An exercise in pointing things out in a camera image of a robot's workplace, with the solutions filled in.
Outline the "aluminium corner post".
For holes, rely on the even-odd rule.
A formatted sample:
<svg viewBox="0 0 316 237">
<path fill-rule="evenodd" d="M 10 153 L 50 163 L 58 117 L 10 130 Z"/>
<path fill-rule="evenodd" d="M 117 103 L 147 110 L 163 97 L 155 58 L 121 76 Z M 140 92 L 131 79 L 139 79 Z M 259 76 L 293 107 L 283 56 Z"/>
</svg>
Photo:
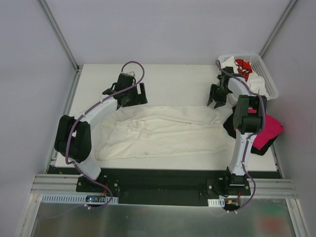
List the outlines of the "aluminium corner post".
<svg viewBox="0 0 316 237">
<path fill-rule="evenodd" d="M 42 9 L 50 27 L 53 30 L 53 33 L 58 40 L 61 48 L 63 49 L 66 57 L 68 58 L 69 62 L 71 63 L 73 69 L 78 72 L 79 71 L 79 65 L 74 57 L 74 55 L 71 52 L 71 49 L 53 15 L 53 12 L 51 11 L 48 3 L 46 0 L 37 0 L 37 3 L 39 4 L 40 8 Z"/>
<path fill-rule="evenodd" d="M 268 52 L 269 48 L 272 46 L 276 36 L 278 35 L 279 31 L 283 27 L 287 18 L 291 14 L 293 8 L 296 6 L 297 2 L 298 2 L 298 0 L 289 0 L 288 1 L 286 7 L 282 11 L 280 17 L 278 18 L 276 24 L 274 25 L 272 31 L 270 32 L 263 47 L 261 48 L 261 50 L 259 52 L 259 55 L 261 58 L 263 58 L 265 56 L 265 54 Z"/>
</svg>

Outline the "white shirts in basket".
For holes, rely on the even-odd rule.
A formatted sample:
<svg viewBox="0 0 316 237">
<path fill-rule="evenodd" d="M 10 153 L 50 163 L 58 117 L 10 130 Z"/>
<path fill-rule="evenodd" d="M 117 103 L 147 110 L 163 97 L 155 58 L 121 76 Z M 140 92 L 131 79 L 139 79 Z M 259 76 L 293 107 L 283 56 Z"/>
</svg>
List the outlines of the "white shirts in basket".
<svg viewBox="0 0 316 237">
<path fill-rule="evenodd" d="M 238 74 L 237 67 L 235 65 L 235 59 L 236 58 L 234 56 L 231 56 L 225 62 L 221 63 L 221 68 L 224 69 L 225 67 L 232 67 L 233 73 Z M 266 96 L 266 98 L 269 99 L 270 96 L 268 95 L 266 91 L 264 78 L 259 76 L 254 70 L 253 70 L 253 73 L 250 74 L 249 79 L 246 82 L 246 84 L 248 85 L 248 87 L 251 89 L 252 92 L 258 93 L 262 96 Z"/>
</svg>

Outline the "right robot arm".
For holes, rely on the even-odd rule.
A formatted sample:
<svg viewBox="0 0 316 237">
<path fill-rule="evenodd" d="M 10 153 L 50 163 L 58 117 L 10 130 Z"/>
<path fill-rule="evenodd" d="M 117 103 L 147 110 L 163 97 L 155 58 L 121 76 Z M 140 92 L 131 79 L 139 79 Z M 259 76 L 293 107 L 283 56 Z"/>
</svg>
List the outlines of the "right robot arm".
<svg viewBox="0 0 316 237">
<path fill-rule="evenodd" d="M 265 127 L 267 98 L 251 91 L 241 75 L 234 73 L 233 67 L 220 68 L 220 71 L 219 82 L 210 87 L 207 105 L 214 103 L 214 108 L 219 108 L 226 104 L 229 94 L 237 96 L 233 114 L 236 130 L 233 157 L 224 177 L 212 185 L 213 191 L 227 196 L 248 185 L 247 164 L 253 142 Z"/>
</svg>

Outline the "left aluminium corner post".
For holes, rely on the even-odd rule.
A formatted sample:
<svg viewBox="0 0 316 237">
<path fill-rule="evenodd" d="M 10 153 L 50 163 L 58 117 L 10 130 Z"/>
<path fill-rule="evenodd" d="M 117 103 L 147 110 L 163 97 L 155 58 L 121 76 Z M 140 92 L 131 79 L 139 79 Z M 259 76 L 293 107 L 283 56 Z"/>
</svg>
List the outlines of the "left aluminium corner post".
<svg viewBox="0 0 316 237">
<path fill-rule="evenodd" d="M 53 12 L 51 11 L 48 3 L 46 0 L 37 0 L 37 3 L 39 4 L 40 8 L 42 9 L 50 27 L 53 30 L 53 33 L 58 40 L 61 48 L 63 49 L 66 57 L 68 58 L 69 62 L 71 63 L 73 69 L 78 72 L 79 71 L 79 65 L 74 57 L 74 55 L 71 52 L 71 49 L 53 15 Z"/>
</svg>

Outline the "pink t shirt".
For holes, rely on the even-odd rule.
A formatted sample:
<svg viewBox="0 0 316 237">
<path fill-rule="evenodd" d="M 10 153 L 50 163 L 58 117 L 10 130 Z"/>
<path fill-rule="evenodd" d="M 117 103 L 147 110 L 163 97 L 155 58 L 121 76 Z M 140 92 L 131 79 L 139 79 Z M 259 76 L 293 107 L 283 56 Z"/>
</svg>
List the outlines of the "pink t shirt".
<svg viewBox="0 0 316 237">
<path fill-rule="evenodd" d="M 251 153 L 263 156 L 276 138 L 283 132 L 283 126 L 280 121 L 275 119 L 274 117 L 266 114 L 265 115 L 265 128 L 264 131 L 257 135 L 252 148 Z"/>
</svg>

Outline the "aluminium frame rail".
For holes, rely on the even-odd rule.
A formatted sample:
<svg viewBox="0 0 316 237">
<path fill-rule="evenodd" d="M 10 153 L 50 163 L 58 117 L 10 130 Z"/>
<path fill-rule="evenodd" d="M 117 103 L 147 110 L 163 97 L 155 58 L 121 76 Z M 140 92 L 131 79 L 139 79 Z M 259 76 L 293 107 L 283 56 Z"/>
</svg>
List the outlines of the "aluminium frame rail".
<svg viewBox="0 0 316 237">
<path fill-rule="evenodd" d="M 38 174 L 31 192 L 43 194 L 77 194 L 78 175 Z M 255 198 L 297 199 L 294 181 L 288 179 L 255 179 Z"/>
</svg>

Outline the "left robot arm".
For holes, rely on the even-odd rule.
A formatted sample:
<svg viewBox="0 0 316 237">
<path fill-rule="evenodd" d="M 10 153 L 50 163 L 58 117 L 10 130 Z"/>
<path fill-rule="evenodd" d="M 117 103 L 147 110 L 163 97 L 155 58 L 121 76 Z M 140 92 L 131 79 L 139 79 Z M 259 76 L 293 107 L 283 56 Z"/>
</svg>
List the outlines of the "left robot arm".
<svg viewBox="0 0 316 237">
<path fill-rule="evenodd" d="M 101 168 L 92 157 L 91 132 L 101 121 L 119 108 L 146 104 L 145 84 L 131 74 L 120 73 L 117 82 L 106 89 L 99 100 L 76 116 L 63 115 L 58 124 L 54 148 L 89 177 L 87 186 L 93 192 L 104 188 L 99 177 Z"/>
</svg>

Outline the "right aluminium corner post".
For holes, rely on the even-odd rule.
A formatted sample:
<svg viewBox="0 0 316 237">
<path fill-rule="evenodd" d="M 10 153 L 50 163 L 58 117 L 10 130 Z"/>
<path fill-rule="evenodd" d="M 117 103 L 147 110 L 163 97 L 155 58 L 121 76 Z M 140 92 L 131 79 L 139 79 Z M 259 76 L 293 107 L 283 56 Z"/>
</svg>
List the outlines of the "right aluminium corner post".
<svg viewBox="0 0 316 237">
<path fill-rule="evenodd" d="M 276 36 L 278 35 L 279 31 L 283 27 L 287 18 L 291 14 L 293 8 L 296 6 L 297 2 L 298 2 L 298 0 L 289 0 L 288 1 L 286 7 L 282 11 L 280 17 L 278 18 L 276 24 L 274 25 L 272 31 L 270 32 L 263 47 L 261 48 L 261 50 L 259 52 L 259 55 L 261 58 L 263 58 L 265 56 L 265 54 L 268 52 L 269 48 L 272 46 Z"/>
</svg>

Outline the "red printed white shirt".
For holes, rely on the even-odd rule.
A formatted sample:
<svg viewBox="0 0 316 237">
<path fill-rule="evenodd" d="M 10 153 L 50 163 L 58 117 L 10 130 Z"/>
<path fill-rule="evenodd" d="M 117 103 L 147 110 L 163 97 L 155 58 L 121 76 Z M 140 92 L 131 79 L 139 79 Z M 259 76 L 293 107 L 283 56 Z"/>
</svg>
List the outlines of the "red printed white shirt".
<svg viewBox="0 0 316 237">
<path fill-rule="evenodd" d="M 237 67 L 237 73 L 247 82 L 250 74 L 253 73 L 251 63 L 243 59 L 235 59 L 235 65 Z"/>
</svg>

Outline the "cream white t shirt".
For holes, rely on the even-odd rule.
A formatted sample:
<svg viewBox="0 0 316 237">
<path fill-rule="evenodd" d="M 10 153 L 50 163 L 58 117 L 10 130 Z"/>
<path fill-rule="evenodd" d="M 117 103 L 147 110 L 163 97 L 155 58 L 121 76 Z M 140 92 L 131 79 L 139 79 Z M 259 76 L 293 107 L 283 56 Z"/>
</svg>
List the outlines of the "cream white t shirt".
<svg viewBox="0 0 316 237">
<path fill-rule="evenodd" d="M 228 149 L 219 114 L 206 106 L 135 106 L 100 124 L 98 160 L 214 154 Z"/>
</svg>

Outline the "white plastic laundry basket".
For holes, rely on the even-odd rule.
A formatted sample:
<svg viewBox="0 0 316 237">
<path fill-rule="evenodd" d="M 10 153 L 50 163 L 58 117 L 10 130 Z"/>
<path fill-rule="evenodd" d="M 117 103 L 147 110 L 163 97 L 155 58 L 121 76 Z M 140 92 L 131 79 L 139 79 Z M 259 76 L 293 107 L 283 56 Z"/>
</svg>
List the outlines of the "white plastic laundry basket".
<svg viewBox="0 0 316 237">
<path fill-rule="evenodd" d="M 225 62 L 231 56 L 234 56 L 236 59 L 244 59 L 251 62 L 252 69 L 265 80 L 265 88 L 270 96 L 268 100 L 276 99 L 279 96 L 276 85 L 268 72 L 262 58 L 255 53 L 235 53 L 235 54 L 226 54 L 218 57 L 220 63 Z"/>
</svg>

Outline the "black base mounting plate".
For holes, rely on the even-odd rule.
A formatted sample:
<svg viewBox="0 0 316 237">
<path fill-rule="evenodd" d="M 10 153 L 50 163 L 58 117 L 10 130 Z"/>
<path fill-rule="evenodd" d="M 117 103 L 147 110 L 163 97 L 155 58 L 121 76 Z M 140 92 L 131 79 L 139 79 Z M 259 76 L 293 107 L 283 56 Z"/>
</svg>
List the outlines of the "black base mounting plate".
<svg viewBox="0 0 316 237">
<path fill-rule="evenodd" d="M 209 199 L 251 194 L 246 176 L 223 170 L 103 168 L 96 183 L 78 178 L 76 191 L 103 193 L 120 204 L 207 206 Z"/>
</svg>

